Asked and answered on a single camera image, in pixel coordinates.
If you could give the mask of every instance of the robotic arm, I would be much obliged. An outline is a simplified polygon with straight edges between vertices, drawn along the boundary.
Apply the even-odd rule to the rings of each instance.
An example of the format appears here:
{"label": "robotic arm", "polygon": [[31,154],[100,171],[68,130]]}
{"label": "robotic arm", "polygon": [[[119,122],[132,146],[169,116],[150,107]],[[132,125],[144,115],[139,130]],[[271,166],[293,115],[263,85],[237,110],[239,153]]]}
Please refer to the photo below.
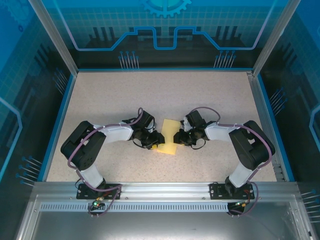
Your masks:
{"label": "robotic arm", "polygon": [[155,118],[146,111],[142,112],[141,118],[134,124],[137,118],[123,120],[119,124],[101,127],[88,121],[81,122],[70,137],[63,143],[61,153],[69,159],[82,140],[92,131],[95,132],[80,147],[71,160],[71,165],[76,167],[81,177],[95,189],[106,189],[106,181],[99,173],[95,160],[103,144],[116,141],[139,140],[139,147],[144,149],[157,148],[165,143],[164,136],[156,131]]}
{"label": "robotic arm", "polygon": [[195,110],[183,118],[181,126],[182,129],[173,138],[176,144],[194,146],[199,139],[221,140],[233,144],[240,162],[225,180],[225,190],[231,197],[269,160],[269,152],[265,145],[269,147],[272,155],[275,154],[275,147],[271,141],[252,120],[243,125],[220,124],[215,121],[207,123]]}

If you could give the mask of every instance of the work surface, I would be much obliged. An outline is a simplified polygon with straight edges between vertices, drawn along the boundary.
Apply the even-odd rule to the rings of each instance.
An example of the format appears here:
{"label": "work surface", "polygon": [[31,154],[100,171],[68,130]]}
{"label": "work surface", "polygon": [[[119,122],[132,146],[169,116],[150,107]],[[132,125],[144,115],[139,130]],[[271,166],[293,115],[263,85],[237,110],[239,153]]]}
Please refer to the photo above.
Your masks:
{"label": "work surface", "polygon": [[[136,117],[142,107],[155,117],[161,131],[164,119],[180,121],[199,106],[217,110],[220,123],[254,120],[260,125],[245,72],[80,72],[47,181],[78,179],[60,148],[82,121],[97,125],[119,123]],[[207,122],[217,119],[210,110],[199,112]],[[175,155],[142,149],[132,141],[119,141],[104,144],[95,161],[107,182],[223,182],[238,163],[232,143],[223,141],[207,141],[200,150],[179,145]],[[271,163],[253,180],[276,181]]]}

